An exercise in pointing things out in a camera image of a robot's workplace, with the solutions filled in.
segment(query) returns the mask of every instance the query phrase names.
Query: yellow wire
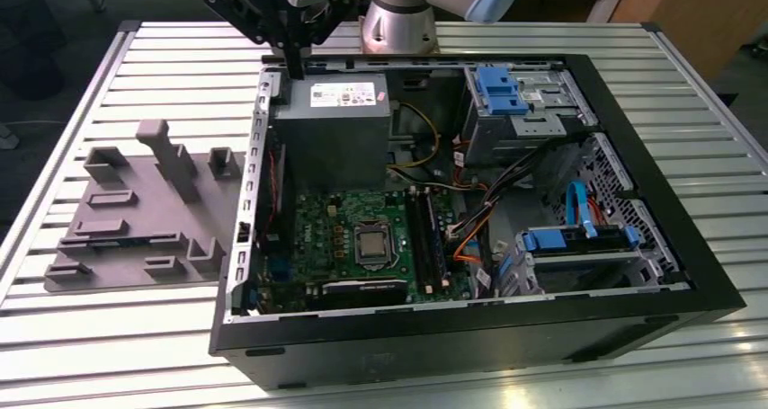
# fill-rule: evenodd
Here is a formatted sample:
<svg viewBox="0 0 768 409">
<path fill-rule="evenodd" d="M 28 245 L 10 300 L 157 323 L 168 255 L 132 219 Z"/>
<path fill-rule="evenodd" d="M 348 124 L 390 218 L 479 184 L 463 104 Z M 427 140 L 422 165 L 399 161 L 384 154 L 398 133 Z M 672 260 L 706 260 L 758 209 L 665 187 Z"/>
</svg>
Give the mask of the yellow wire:
<svg viewBox="0 0 768 409">
<path fill-rule="evenodd" d="M 424 115 L 424 113 L 420 112 L 419 109 L 415 106 L 412 106 L 410 103 L 400 102 L 399 105 L 410 108 L 416 113 L 416 115 L 419 115 L 420 119 L 430 125 L 431 134 L 434 135 L 434 149 L 431 150 L 431 153 L 428 156 L 426 156 L 423 159 L 416 160 L 415 162 L 410 162 L 407 164 L 390 164 L 387 166 L 388 168 L 412 168 L 414 166 L 419 166 L 420 164 L 427 163 L 436 156 L 436 151 L 438 151 L 438 148 L 440 146 L 440 137 L 436 133 L 436 128 L 434 127 L 434 123 L 431 122 L 430 118 Z"/>
</svg>

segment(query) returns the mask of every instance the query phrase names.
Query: blue cable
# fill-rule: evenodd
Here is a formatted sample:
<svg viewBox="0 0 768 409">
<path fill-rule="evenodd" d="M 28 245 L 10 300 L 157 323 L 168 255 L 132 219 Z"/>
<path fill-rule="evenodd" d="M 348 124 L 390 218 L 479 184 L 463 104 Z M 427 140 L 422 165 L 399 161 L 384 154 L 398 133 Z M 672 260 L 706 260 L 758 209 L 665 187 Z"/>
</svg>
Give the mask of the blue cable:
<svg viewBox="0 0 768 409">
<path fill-rule="evenodd" d="M 570 182 L 567 191 L 565 192 L 565 224 L 575 225 L 575 212 L 573 207 L 573 198 L 575 198 L 575 206 L 578 207 L 578 218 L 581 226 L 585 227 L 586 238 L 597 236 L 595 226 L 591 223 L 591 214 L 586 205 L 586 185 L 581 181 Z"/>
</svg>

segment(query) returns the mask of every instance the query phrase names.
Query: green circuit board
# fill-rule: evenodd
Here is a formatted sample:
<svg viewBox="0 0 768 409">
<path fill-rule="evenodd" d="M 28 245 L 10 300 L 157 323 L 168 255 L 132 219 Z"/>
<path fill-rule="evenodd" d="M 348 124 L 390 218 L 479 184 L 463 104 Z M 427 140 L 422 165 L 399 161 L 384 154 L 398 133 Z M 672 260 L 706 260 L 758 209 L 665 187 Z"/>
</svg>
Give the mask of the green circuit board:
<svg viewBox="0 0 768 409">
<path fill-rule="evenodd" d="M 402 191 L 307 194 L 296 198 L 294 251 L 290 259 L 290 284 L 273 295 L 287 310 L 302 310 L 295 300 L 295 286 L 315 282 L 359 278 L 398 279 L 407 282 L 407 302 L 422 303 L 468 298 L 464 272 L 450 276 L 447 290 L 424 294 L 418 289 L 410 236 L 407 229 L 406 194 Z M 455 221 L 447 191 L 431 195 L 434 214 L 440 226 Z M 355 260 L 355 226 L 376 222 L 388 227 L 392 261 L 380 270 L 370 270 Z"/>
</svg>

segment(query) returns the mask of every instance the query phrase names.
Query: ventilation grille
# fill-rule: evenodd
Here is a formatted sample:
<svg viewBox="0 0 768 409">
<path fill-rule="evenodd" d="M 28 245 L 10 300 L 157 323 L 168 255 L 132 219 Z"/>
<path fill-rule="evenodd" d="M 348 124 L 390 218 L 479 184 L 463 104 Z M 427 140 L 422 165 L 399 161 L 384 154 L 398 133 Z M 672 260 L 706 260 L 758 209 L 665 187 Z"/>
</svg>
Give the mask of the ventilation grille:
<svg viewBox="0 0 768 409">
<path fill-rule="evenodd" d="M 575 179 L 586 184 L 586 188 L 594 195 L 597 205 L 602 208 L 606 220 L 610 224 L 622 223 L 631 225 L 642 234 L 642 249 L 651 251 L 654 259 L 658 261 L 663 271 L 674 271 L 678 267 L 672 254 L 666 249 L 666 244 L 657 232 L 649 214 L 645 212 L 643 204 L 638 200 L 625 200 L 617 197 L 618 192 L 631 189 L 629 180 L 622 180 L 617 175 L 619 167 L 618 159 L 606 154 L 607 140 L 587 141 L 579 149 L 578 158 L 573 158 L 573 153 L 563 153 L 558 161 L 549 161 L 551 167 L 559 167 L 569 162 L 570 168 L 559 170 L 557 179 L 554 173 L 542 173 L 549 179 L 542 185 L 549 186 L 549 208 L 558 224 L 565 224 L 565 191 L 567 183 Z"/>
</svg>

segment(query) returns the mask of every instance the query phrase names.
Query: cpu socket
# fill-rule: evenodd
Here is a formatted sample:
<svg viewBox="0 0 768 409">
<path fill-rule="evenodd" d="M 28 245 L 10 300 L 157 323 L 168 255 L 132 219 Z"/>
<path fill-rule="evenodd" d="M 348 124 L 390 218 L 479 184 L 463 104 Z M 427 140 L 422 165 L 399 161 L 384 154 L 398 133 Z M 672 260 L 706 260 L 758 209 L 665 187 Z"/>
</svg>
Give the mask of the cpu socket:
<svg viewBox="0 0 768 409">
<path fill-rule="evenodd" d="M 380 221 L 362 221 L 354 227 L 355 263 L 368 271 L 379 271 L 392 263 L 390 226 Z"/>
</svg>

